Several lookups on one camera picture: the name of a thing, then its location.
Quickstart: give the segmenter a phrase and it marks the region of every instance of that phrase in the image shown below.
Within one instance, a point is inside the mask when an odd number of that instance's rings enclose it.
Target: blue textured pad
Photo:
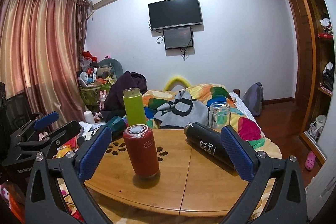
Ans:
[[[94,143],[92,143],[89,150],[86,152],[85,156],[79,163],[78,178],[81,181],[91,179],[93,173],[97,169],[101,158],[106,152],[112,139],[111,129],[105,127],[100,135],[96,138]]]
[[[252,182],[254,178],[253,162],[228,127],[222,128],[220,138],[240,178]]]
[[[36,120],[34,124],[34,129],[35,130],[41,130],[44,129],[47,126],[50,126],[53,122],[58,121],[59,115],[56,111],[53,111],[38,120]]]

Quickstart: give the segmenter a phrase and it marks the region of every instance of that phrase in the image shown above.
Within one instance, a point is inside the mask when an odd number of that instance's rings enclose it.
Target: green bottle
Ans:
[[[124,105],[128,126],[146,124],[145,109],[143,108],[142,94],[139,88],[124,90]]]

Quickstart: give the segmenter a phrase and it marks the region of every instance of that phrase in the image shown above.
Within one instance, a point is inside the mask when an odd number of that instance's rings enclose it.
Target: bolt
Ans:
[[[266,156],[267,156],[266,152],[264,152],[264,151],[258,151],[257,155],[258,155],[258,157],[260,157],[262,159],[266,158]]]
[[[41,161],[41,160],[43,160],[43,155],[38,155],[38,156],[36,157],[36,161]]]
[[[69,151],[69,152],[66,154],[67,158],[72,158],[74,155],[75,155],[75,152],[73,152],[73,151]]]
[[[296,161],[297,161],[296,156],[289,156],[289,159],[290,159],[291,161],[293,161],[293,162],[296,162]]]

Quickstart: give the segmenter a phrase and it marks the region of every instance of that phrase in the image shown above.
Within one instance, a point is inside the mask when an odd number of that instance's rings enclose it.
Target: pink clog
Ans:
[[[315,164],[315,158],[316,158],[316,156],[315,156],[314,152],[310,151],[308,153],[308,156],[307,156],[307,159],[306,159],[306,163],[305,163],[305,167],[306,167],[306,169],[308,171],[313,170],[314,164]]]

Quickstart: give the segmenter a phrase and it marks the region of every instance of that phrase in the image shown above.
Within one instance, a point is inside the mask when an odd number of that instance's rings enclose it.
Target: yellow foam arch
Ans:
[[[175,82],[181,82],[186,88],[190,87],[191,84],[182,76],[174,76],[172,78],[169,79],[169,81],[167,82],[167,84],[164,87],[164,91],[166,90],[170,90],[170,87],[175,83]]]

